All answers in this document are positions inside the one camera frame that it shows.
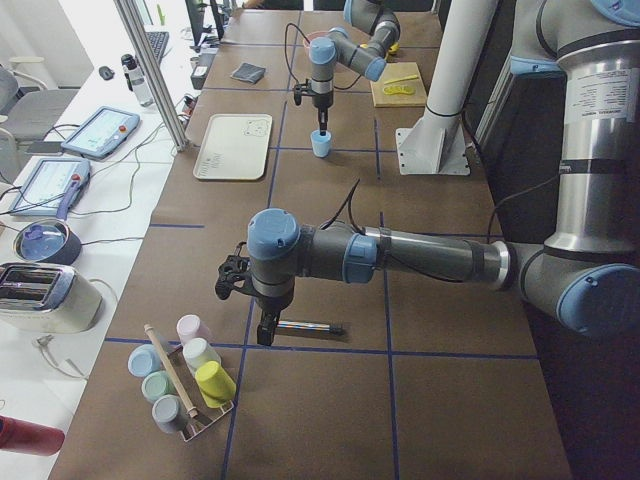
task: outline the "cutting board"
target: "cutting board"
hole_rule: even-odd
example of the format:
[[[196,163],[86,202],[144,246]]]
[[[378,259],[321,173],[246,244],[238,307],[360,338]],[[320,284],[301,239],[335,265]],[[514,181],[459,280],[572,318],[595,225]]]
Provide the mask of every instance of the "cutting board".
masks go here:
[[[415,80],[403,80],[389,85],[408,85],[416,89],[413,95],[387,95],[382,89],[387,85],[387,80],[402,78],[409,75],[418,75]],[[388,63],[382,72],[382,76],[377,82],[371,83],[371,93],[373,94],[374,107],[424,107],[427,103],[427,91],[422,82],[422,76],[415,62]]]

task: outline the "table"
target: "table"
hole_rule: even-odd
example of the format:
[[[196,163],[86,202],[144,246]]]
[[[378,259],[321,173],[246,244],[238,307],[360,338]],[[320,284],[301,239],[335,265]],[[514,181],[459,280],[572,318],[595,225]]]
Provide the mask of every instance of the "table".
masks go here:
[[[100,60],[116,71],[115,78],[105,82],[96,68],[57,123],[80,124],[102,105],[138,113],[141,123],[129,139],[104,162],[92,162],[94,177],[73,209],[81,214],[96,210],[117,210],[128,204],[129,186],[138,164],[135,156],[127,156],[127,153],[162,123],[155,106],[142,108],[138,105],[134,94],[126,87],[122,70],[118,68],[120,54],[133,51],[127,43],[128,39],[114,35],[111,40],[112,48]],[[190,56],[188,42],[174,32],[161,69],[176,104],[185,93],[195,93],[189,78]],[[60,128],[60,131],[66,134],[72,130]],[[59,137],[52,133],[48,139],[59,140]],[[140,170],[135,176],[130,208],[115,213],[69,215],[68,223],[82,242],[144,237],[151,213],[171,169],[175,148],[166,129],[161,129],[155,140],[139,149],[138,153]],[[29,161],[16,179],[16,185],[21,185],[28,177],[38,158],[34,157]],[[96,175],[104,167],[110,168]],[[14,198],[15,194],[8,194],[0,202],[0,211],[8,210]],[[18,230],[33,220],[32,217],[2,216],[3,223]],[[10,229],[5,229],[0,235],[0,263],[21,261],[13,253],[15,235]],[[62,362],[70,358],[83,373],[91,375],[117,306],[114,295],[118,298],[122,296],[140,245],[141,240],[131,240],[83,247],[73,266],[87,279],[106,282],[113,292],[104,284],[95,284],[103,295],[95,326],[81,333],[54,335],[49,349],[56,360]],[[46,364],[39,351],[32,346],[32,341],[42,335],[38,332],[21,331],[0,322],[0,413],[67,431],[86,382],[66,377]],[[47,478],[56,458],[55,455],[36,457],[0,451],[0,470],[6,478]]]
[[[430,82],[441,40],[431,14],[399,14],[398,61],[416,61]],[[443,285],[379,272],[366,285],[298,279],[283,317],[340,322],[338,340],[277,336],[256,344],[258,309],[219,301],[217,267],[246,237],[259,210],[277,206],[301,223],[329,218],[360,178],[361,225],[482,238],[492,200],[482,168],[466,178],[402,177],[394,131],[421,108],[374,109],[368,82],[336,92],[333,151],[313,156],[310,102],[295,107],[283,49],[310,73],[300,36],[345,26],[337,12],[242,11],[232,18],[106,334],[51,479],[570,478],[528,324],[519,300],[474,285]],[[364,40],[361,33],[353,38]],[[265,66],[256,85],[229,75]],[[336,74],[337,85],[354,78]],[[216,113],[268,113],[274,128],[266,174],[255,182],[202,182],[192,171]],[[236,408],[190,443],[160,432],[130,352],[152,324],[177,344],[175,324],[198,314],[236,380]]]

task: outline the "yellow cup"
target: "yellow cup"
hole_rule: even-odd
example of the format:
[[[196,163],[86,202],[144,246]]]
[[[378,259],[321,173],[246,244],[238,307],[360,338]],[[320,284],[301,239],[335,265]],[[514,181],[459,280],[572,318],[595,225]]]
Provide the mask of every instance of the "yellow cup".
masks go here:
[[[211,360],[196,370],[196,383],[208,407],[218,408],[236,394],[236,384],[222,366]]]

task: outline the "label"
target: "label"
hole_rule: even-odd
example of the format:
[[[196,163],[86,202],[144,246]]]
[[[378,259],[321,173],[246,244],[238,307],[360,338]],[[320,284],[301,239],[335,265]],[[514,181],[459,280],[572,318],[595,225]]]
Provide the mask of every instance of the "label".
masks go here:
[[[564,123],[625,118],[635,122],[640,69],[612,70],[567,82]]]

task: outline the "red cylinder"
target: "red cylinder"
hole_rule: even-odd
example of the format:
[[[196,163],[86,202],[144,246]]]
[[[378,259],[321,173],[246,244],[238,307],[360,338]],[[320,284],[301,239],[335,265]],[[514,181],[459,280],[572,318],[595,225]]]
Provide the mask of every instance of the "red cylinder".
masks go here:
[[[58,428],[0,415],[1,450],[49,456],[60,450],[62,442],[64,432]]]

